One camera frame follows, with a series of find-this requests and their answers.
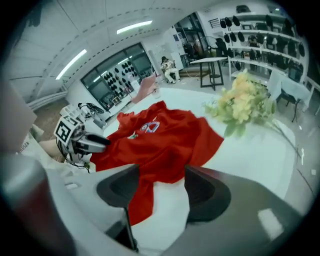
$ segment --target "person sitting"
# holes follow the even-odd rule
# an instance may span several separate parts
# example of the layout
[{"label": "person sitting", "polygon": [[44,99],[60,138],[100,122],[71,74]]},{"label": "person sitting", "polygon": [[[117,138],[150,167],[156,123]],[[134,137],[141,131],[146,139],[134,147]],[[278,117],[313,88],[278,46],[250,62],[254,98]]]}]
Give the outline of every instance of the person sitting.
[{"label": "person sitting", "polygon": [[180,82],[180,76],[178,69],[175,68],[174,62],[168,60],[165,56],[161,58],[161,69],[164,71],[164,76],[169,80],[170,83],[175,84],[176,81],[170,76],[170,74],[175,74],[175,79]]}]

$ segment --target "red cloth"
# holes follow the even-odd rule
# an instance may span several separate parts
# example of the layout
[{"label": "red cloth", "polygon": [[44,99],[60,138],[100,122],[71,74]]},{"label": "red cloth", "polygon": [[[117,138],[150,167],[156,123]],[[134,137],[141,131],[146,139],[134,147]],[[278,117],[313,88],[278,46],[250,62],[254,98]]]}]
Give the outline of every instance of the red cloth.
[{"label": "red cloth", "polygon": [[105,152],[92,154],[91,161],[96,171],[139,165],[139,187],[128,208],[131,225],[151,216],[154,182],[181,180],[186,164],[204,165],[224,141],[205,118],[196,118],[191,111],[169,110],[163,101],[136,115],[120,113],[117,119],[119,128],[108,137],[111,144]]}]

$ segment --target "shelf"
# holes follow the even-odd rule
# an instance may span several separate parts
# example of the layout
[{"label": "shelf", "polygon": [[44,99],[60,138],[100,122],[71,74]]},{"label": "shelf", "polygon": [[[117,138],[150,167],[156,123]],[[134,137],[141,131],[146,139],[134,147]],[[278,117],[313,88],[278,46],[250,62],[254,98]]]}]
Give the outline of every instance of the shelf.
[{"label": "shelf", "polygon": [[288,54],[285,54],[285,53],[282,53],[282,52],[278,52],[276,50],[270,50],[270,49],[266,49],[266,48],[261,48],[261,47],[252,47],[252,46],[231,46],[230,49],[245,49],[245,50],[256,50],[256,51],[262,51],[262,52],[266,52],[266,53],[272,53],[272,54],[275,54],[275,55],[281,55],[283,57],[286,57],[288,59],[292,59],[293,61],[295,62],[299,62],[299,63],[302,63],[299,59],[295,58],[295,57],[292,57]]},{"label": "shelf", "polygon": [[[235,71],[235,72],[233,72],[233,73],[231,74],[231,76],[232,76],[233,78],[236,78],[239,73],[241,73],[241,71]],[[268,81],[269,81],[269,79],[267,79],[267,78],[265,78],[265,77],[261,77],[261,76],[255,75],[255,74],[251,74],[251,73],[249,73],[249,72],[248,72],[248,76],[249,76],[249,79],[250,79],[251,81],[257,82],[257,83],[262,84],[262,85],[265,85],[265,86],[267,85],[267,83],[268,83]]]},{"label": "shelf", "polygon": [[298,38],[295,38],[295,37],[292,37],[290,35],[286,35],[286,34],[283,34],[283,33],[273,32],[273,31],[255,30],[255,29],[239,29],[239,30],[229,30],[226,33],[227,34],[231,34],[231,32],[233,32],[233,33],[241,32],[243,34],[258,34],[258,33],[264,34],[264,35],[269,34],[269,35],[273,35],[273,36],[280,36],[282,38],[291,39],[293,41],[301,43],[301,41]]},{"label": "shelf", "polygon": [[291,20],[288,17],[284,17],[278,14],[268,13],[268,14],[257,14],[255,12],[243,12],[235,14],[239,21],[265,21],[266,15],[270,16],[274,23],[284,23],[285,19]]},{"label": "shelf", "polygon": [[253,65],[256,65],[256,66],[260,66],[260,67],[266,68],[268,70],[277,71],[282,75],[286,75],[286,73],[283,70],[281,70],[281,69],[279,69],[279,68],[277,68],[275,66],[268,65],[265,62],[259,62],[259,61],[256,61],[256,60],[249,60],[249,59],[243,59],[243,58],[229,58],[229,59],[232,62],[242,62],[242,63],[253,64]]}]

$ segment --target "high table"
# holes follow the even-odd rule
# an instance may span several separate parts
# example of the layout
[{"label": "high table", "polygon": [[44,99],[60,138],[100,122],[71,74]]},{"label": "high table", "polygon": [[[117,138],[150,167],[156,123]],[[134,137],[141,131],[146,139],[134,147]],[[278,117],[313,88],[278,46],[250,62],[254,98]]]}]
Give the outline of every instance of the high table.
[{"label": "high table", "polygon": [[[160,88],[159,93],[159,98],[151,94],[128,112],[137,114],[156,102],[164,101],[168,109],[192,111],[196,117],[205,116],[212,129],[223,136],[226,125],[207,117],[202,107],[202,103],[216,100],[219,95],[173,88]],[[283,123],[278,121],[278,124],[295,145],[294,133]],[[104,136],[114,133],[118,126],[117,120],[111,123],[105,129]],[[290,183],[295,157],[294,149],[282,135],[262,126],[248,124],[242,137],[226,138],[203,167],[253,180],[283,199]],[[155,182],[153,196],[152,215],[134,225],[132,232],[141,248],[164,251],[186,227],[189,199],[184,179],[174,184]]]},{"label": "high table", "polygon": [[[211,58],[203,58],[203,59],[199,59],[199,60],[195,60],[195,61],[190,62],[190,64],[197,64],[197,63],[200,64],[200,87],[201,88],[202,87],[212,87],[213,90],[216,90],[216,86],[223,86],[224,85],[224,78],[223,78],[223,75],[221,72],[221,66],[220,66],[219,61],[226,60],[226,59],[227,59],[227,57],[211,57]],[[214,62],[217,62],[220,74],[216,74]],[[207,85],[203,85],[203,70],[202,70],[203,63],[208,63],[210,84],[207,84]],[[221,78],[220,83],[215,83],[215,79],[217,79],[217,78]]]}]

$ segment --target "ceiling light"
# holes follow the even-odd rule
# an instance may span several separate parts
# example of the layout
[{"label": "ceiling light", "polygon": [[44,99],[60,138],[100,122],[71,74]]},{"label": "ceiling light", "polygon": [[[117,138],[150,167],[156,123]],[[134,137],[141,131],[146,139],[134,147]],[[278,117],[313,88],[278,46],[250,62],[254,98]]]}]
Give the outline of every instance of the ceiling light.
[{"label": "ceiling light", "polygon": [[121,61],[118,63],[118,65],[121,64],[122,62],[125,62],[126,60],[128,60],[128,58],[125,58],[125,59],[121,60]]},{"label": "ceiling light", "polygon": [[58,76],[56,77],[55,80],[59,80],[64,73],[73,65],[73,63],[75,63],[82,55],[84,55],[86,53],[86,49],[84,49],[82,52],[80,52],[77,56],[75,56],[65,67],[64,69],[62,69],[62,71],[60,72],[60,74],[58,74]]},{"label": "ceiling light", "polygon": [[137,24],[133,24],[133,25],[130,25],[130,26],[126,26],[124,28],[121,28],[121,29],[118,29],[116,31],[116,34],[120,34],[122,32],[125,32],[125,31],[128,31],[128,30],[132,30],[134,28],[138,28],[138,27],[141,27],[141,26],[145,26],[145,25],[150,25],[152,23],[152,20],[149,20],[149,21],[145,21],[145,22],[140,22],[140,23],[137,23]]}]

